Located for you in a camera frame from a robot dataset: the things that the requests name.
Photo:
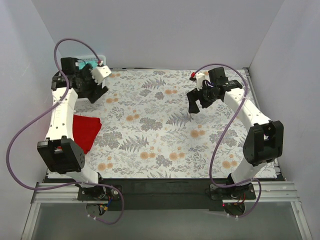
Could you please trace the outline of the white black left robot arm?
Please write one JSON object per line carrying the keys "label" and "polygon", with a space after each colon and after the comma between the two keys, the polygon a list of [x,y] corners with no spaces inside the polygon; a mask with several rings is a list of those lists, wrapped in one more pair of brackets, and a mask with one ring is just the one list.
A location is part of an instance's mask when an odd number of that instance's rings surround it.
{"label": "white black left robot arm", "polygon": [[87,166],[84,150],[74,139],[73,123],[77,99],[95,103],[108,90],[103,81],[111,70],[102,60],[96,67],[86,63],[83,68],[79,68],[76,57],[60,61],[63,73],[57,72],[51,81],[54,109],[45,140],[37,143],[37,151],[51,172],[73,178],[79,187],[89,189],[95,200],[101,200],[106,187],[99,183],[100,174]]}

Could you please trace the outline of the red t shirt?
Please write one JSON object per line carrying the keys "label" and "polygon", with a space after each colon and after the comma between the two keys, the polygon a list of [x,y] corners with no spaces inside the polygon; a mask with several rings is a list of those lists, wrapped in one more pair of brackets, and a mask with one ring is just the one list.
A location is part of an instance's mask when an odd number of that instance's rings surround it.
{"label": "red t shirt", "polygon": [[72,133],[74,142],[83,150],[85,155],[91,150],[101,127],[102,123],[98,117],[73,115]]}

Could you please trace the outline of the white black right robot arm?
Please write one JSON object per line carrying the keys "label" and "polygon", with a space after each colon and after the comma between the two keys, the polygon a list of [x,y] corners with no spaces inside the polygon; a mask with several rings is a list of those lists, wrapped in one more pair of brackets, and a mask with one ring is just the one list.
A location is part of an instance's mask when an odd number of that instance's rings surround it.
{"label": "white black right robot arm", "polygon": [[284,125],[265,116],[247,98],[247,83],[228,79],[224,68],[225,65],[219,64],[208,71],[208,76],[199,70],[193,72],[190,80],[196,83],[196,88],[186,95],[190,114],[197,114],[220,100],[234,112],[232,119],[239,118],[247,131],[241,163],[225,184],[212,182],[218,193],[237,199],[250,189],[262,167],[283,154]]}

